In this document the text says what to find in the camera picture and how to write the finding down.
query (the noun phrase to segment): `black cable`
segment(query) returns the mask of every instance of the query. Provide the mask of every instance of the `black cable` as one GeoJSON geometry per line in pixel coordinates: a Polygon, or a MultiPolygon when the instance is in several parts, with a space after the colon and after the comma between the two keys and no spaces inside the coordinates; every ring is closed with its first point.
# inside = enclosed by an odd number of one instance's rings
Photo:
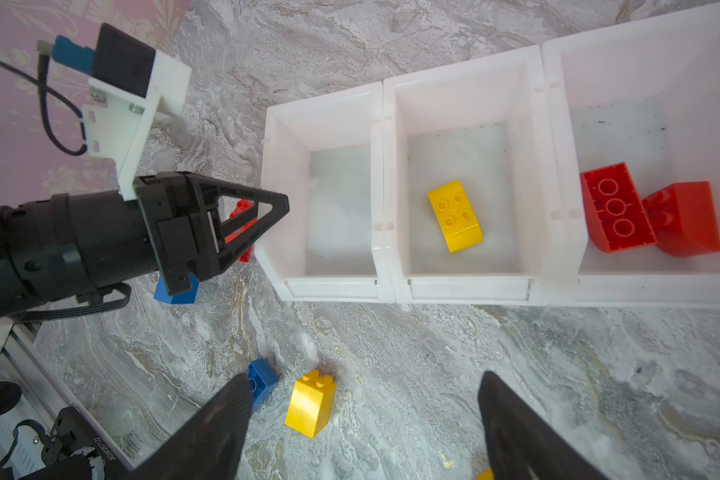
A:
{"type": "MultiPolygon", "coordinates": [[[[82,121],[83,120],[83,112],[81,112],[80,109],[77,108],[77,106],[74,103],[72,103],[68,98],[66,98],[59,92],[53,90],[51,87],[49,87],[46,84],[46,79],[48,78],[48,66],[47,65],[45,67],[46,72],[45,72],[45,76],[44,76],[43,80],[39,80],[37,78],[32,78],[25,72],[22,72],[18,68],[12,67],[11,65],[9,65],[5,62],[0,61],[0,68],[4,68],[5,70],[8,70],[9,72],[18,75],[18,76],[22,77],[24,80],[26,80],[27,82],[30,82],[33,85],[35,85],[36,87],[38,87],[38,90],[40,91],[40,98],[41,98],[41,100],[40,100],[41,113],[42,113],[43,105],[45,103],[45,96],[47,94],[51,94],[51,95],[55,96],[56,98],[59,99],[59,101],[61,101],[65,105],[67,105],[67,107],[69,107],[69,109],[72,110],[74,112],[74,114],[77,115],[77,117],[80,119],[80,132],[83,135],[83,141],[85,141],[85,126],[83,125],[83,121],[82,121]]],[[[52,142],[54,142],[54,145],[56,145],[59,149],[61,149],[63,152],[70,154],[70,155],[82,155],[83,153],[85,153],[87,151],[87,146],[85,144],[76,151],[69,150],[66,147],[64,147],[63,145],[61,145],[58,142],[58,140],[56,139],[56,137],[53,135],[53,133],[50,131],[50,126],[47,126],[48,114],[46,114],[43,117],[44,117],[43,118],[43,127],[45,128],[45,133],[48,135],[48,138],[52,142]]]]}
{"type": "Polygon", "coordinates": [[[16,424],[16,427],[14,427],[14,442],[10,444],[10,449],[8,450],[8,453],[6,453],[3,459],[0,460],[0,468],[2,468],[6,463],[8,463],[10,455],[14,452],[14,448],[16,448],[16,444],[19,441],[19,427],[21,426],[28,426],[35,430],[38,433],[38,437],[40,438],[40,441],[43,443],[43,445],[49,448],[56,445],[49,436],[45,435],[45,428],[43,428],[43,426],[39,422],[36,422],[32,419],[22,420],[16,424]]]}
{"type": "MultiPolygon", "coordinates": [[[[43,85],[48,86],[48,66],[50,65],[50,57],[46,54],[39,54],[38,55],[38,82],[40,82],[43,85]]],[[[54,135],[54,132],[50,129],[50,120],[48,119],[48,92],[45,90],[38,90],[38,97],[40,99],[40,118],[43,120],[43,129],[45,130],[45,134],[48,136],[50,141],[56,145],[56,148],[59,150],[65,152],[67,155],[73,155],[77,157],[78,155],[84,154],[86,151],[88,151],[88,146],[85,144],[85,125],[83,122],[80,122],[80,135],[83,136],[83,146],[78,148],[77,150],[70,150],[69,148],[66,148],[59,142],[59,140],[56,138],[56,135],[54,135]]]]}
{"type": "Polygon", "coordinates": [[[17,323],[45,322],[47,320],[58,320],[63,318],[74,318],[76,316],[94,315],[96,313],[111,312],[123,308],[130,301],[131,288],[127,283],[115,283],[111,286],[114,290],[122,293],[123,298],[96,305],[76,306],[58,310],[29,310],[9,317],[17,323]]]}

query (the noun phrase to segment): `gray marble surface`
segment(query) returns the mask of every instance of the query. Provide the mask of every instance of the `gray marble surface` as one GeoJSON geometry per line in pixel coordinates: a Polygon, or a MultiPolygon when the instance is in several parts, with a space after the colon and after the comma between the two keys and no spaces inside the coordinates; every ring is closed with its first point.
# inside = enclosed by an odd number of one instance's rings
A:
{"type": "MultiPolygon", "coordinates": [[[[142,173],[256,185],[269,105],[697,5],[684,0],[196,0],[176,52],[195,70],[142,173]]],[[[281,384],[251,420],[240,478],[474,478],[476,395],[495,370],[611,478],[720,478],[720,312],[280,302],[253,261],[194,306],[152,300],[48,322],[36,347],[140,462],[248,362],[281,384]],[[310,440],[283,423],[293,382],[338,383],[310,440]]]]}

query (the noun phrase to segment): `pink wallpaper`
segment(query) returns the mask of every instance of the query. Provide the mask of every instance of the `pink wallpaper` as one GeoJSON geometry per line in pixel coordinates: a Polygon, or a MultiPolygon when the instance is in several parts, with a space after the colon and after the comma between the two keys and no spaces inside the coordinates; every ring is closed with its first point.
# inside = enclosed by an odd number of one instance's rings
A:
{"type": "MultiPolygon", "coordinates": [[[[106,22],[167,52],[191,0],[0,0],[0,60],[37,73],[37,40],[62,34],[96,47],[99,24],[106,22]]],[[[48,83],[76,105],[88,103],[88,77],[51,63],[48,83]]],[[[80,146],[77,119],[48,97],[51,125],[68,148],[80,146]]],[[[18,206],[52,194],[81,194],[115,188],[114,164],[56,149],[40,122],[37,89],[0,68],[0,205],[18,206]]],[[[10,322],[0,320],[0,350],[10,322]]]]}

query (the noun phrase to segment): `plastic bin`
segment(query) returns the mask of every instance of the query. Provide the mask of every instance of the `plastic bin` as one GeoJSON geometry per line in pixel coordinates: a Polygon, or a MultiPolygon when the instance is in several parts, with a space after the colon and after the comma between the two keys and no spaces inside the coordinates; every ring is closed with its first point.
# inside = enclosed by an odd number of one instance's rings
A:
{"type": "Polygon", "coordinates": [[[720,254],[587,241],[579,172],[626,162],[641,198],[708,180],[720,228],[720,3],[543,45],[570,238],[560,304],[720,306],[720,254]]]}
{"type": "Polygon", "coordinates": [[[384,80],[397,302],[547,304],[566,246],[538,46],[384,80]],[[459,180],[483,242],[450,254],[427,198],[459,180]]]}
{"type": "Polygon", "coordinates": [[[394,302],[381,118],[381,83],[267,109],[262,188],[287,194],[291,209],[254,254],[281,299],[394,302]]]}

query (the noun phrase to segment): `blue lego brick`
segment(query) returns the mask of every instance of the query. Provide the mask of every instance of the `blue lego brick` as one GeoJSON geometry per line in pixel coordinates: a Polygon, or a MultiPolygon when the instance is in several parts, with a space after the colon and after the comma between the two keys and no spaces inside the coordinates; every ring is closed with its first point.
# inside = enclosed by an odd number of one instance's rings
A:
{"type": "Polygon", "coordinates": [[[58,35],[51,57],[57,63],[90,75],[94,70],[95,53],[92,48],[81,47],[67,37],[58,35]]]}
{"type": "Polygon", "coordinates": [[[197,287],[200,282],[193,274],[190,274],[190,282],[192,283],[192,290],[178,295],[170,296],[166,291],[166,284],[163,282],[163,277],[157,282],[157,289],[155,290],[155,300],[163,303],[169,303],[171,305],[190,305],[195,302],[197,297],[197,287]]]}
{"type": "Polygon", "coordinates": [[[255,412],[264,400],[272,393],[277,384],[277,377],[269,366],[266,364],[264,359],[253,360],[248,365],[246,370],[248,375],[248,383],[251,386],[253,392],[253,411],[255,412]]]}

